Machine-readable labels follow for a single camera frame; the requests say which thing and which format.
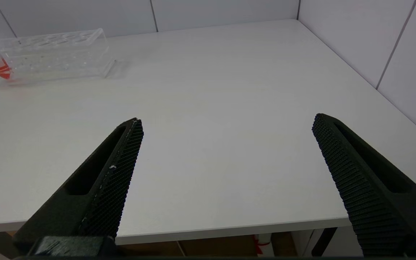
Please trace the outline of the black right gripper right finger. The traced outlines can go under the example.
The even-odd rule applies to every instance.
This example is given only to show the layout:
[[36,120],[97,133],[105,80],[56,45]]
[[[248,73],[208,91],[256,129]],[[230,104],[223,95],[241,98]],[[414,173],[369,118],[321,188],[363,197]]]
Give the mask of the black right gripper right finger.
[[363,255],[416,258],[416,183],[335,117],[312,132]]

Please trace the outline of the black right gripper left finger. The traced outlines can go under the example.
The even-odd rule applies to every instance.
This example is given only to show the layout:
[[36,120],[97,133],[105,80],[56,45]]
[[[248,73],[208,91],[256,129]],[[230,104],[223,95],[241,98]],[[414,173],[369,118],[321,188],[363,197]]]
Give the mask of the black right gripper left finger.
[[13,236],[21,256],[115,257],[143,137],[137,118],[118,125]]

